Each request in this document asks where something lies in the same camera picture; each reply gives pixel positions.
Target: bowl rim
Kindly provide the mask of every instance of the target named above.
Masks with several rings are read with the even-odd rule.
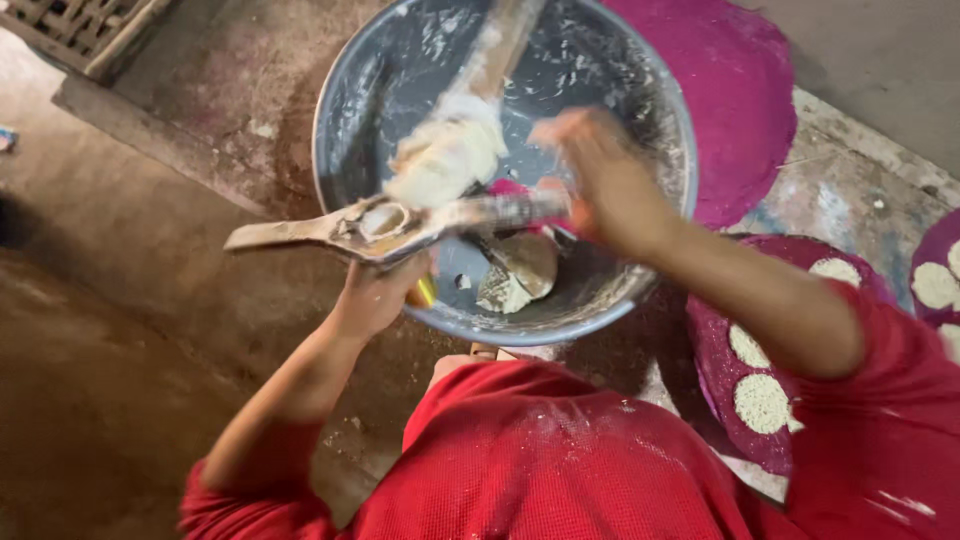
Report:
[[[326,158],[322,156],[319,149],[325,147],[327,140],[326,130],[321,130],[321,118],[324,116],[324,106],[328,105],[330,98],[331,81],[339,80],[346,68],[346,59],[354,53],[358,43],[360,43],[369,34],[374,32],[378,23],[382,20],[394,16],[394,12],[401,6],[413,5],[422,0],[397,0],[396,2],[384,7],[377,14],[371,17],[356,33],[347,41],[344,48],[340,50],[337,58],[330,67],[326,75],[324,85],[320,90],[320,97],[317,100],[317,107],[313,118],[313,148],[311,155],[313,160],[313,181],[317,190],[317,198],[320,201],[321,209],[324,214],[331,211],[324,199],[324,191],[320,182],[321,165],[326,165]],[[693,131],[693,119],[690,116],[690,110],[686,105],[683,90],[680,83],[677,82],[670,67],[666,64],[657,49],[650,44],[633,26],[627,23],[620,15],[611,11],[597,0],[576,0],[579,4],[594,10],[597,14],[607,19],[615,25],[632,40],[637,42],[643,54],[660,72],[662,77],[663,95],[667,103],[671,104],[674,113],[677,115],[677,123],[680,128],[681,139],[686,142],[687,151],[685,152],[684,166],[687,171],[686,196],[681,207],[681,215],[686,219],[692,219],[693,212],[696,209],[697,191],[700,183],[700,168],[697,156],[697,140]],[[638,280],[637,283],[624,293],[624,299],[617,302],[608,309],[604,309],[579,322],[572,322],[557,328],[544,331],[525,331],[524,333],[510,331],[476,331],[472,326],[459,323],[456,319],[442,316],[435,309],[421,309],[416,307],[404,306],[404,312],[414,319],[439,331],[448,333],[454,337],[459,337],[467,341],[491,343],[503,347],[537,347],[550,345],[562,341],[572,341],[584,335],[598,331],[626,315],[636,307],[637,302],[644,300],[653,292],[659,276],[654,275],[649,280]]]

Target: floor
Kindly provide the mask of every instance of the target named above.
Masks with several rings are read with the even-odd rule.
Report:
[[[5,249],[0,311],[0,538],[175,537],[183,475],[239,393]]]
[[[960,2],[733,2],[787,35],[798,86],[960,178]]]

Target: red shirt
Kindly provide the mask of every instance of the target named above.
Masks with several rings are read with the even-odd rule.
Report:
[[[665,409],[546,362],[459,368],[424,396],[403,455],[336,530],[307,487],[204,491],[188,538],[948,538],[960,535],[960,367],[937,334],[851,287],[857,373],[801,381],[782,513]]]

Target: yellow object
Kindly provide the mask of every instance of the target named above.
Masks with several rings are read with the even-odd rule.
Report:
[[[437,284],[433,281],[433,276],[427,274],[417,280],[417,284],[407,291],[407,305],[429,309],[437,301]]]

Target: purple cloth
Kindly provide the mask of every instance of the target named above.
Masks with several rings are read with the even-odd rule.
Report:
[[[846,254],[820,240],[806,236],[758,234],[748,236],[740,243],[803,270],[809,270],[821,258],[841,258],[856,268],[861,279],[860,286],[864,290],[893,304],[893,295],[886,282],[866,260]],[[796,395],[793,380],[777,369],[757,369],[741,362],[730,347],[730,320],[698,298],[689,297],[686,312],[689,315],[690,341],[693,343],[700,386],[713,414],[727,430],[727,436],[734,446],[750,460],[770,473],[788,475],[792,467],[790,432],[783,427],[776,433],[763,435],[747,428],[736,416],[733,390],[744,377],[765,374],[775,378],[787,397],[792,399]]]
[[[797,131],[793,67],[772,23],[723,0],[604,0],[666,61],[700,156],[694,217],[733,225],[766,196]]]
[[[943,219],[926,231],[924,239],[922,239],[920,245],[917,246],[917,251],[913,252],[912,266],[910,268],[910,283],[913,283],[914,270],[925,262],[936,262],[949,268],[947,253],[950,251],[950,246],[958,240],[960,240],[960,209],[956,209],[945,215]],[[913,294],[912,287],[910,288],[910,294]],[[947,322],[948,319],[954,320],[951,316],[953,313],[951,307],[931,309],[917,300],[916,294],[913,295],[913,306],[917,310],[917,318],[934,325],[934,327],[939,327],[940,324]]]

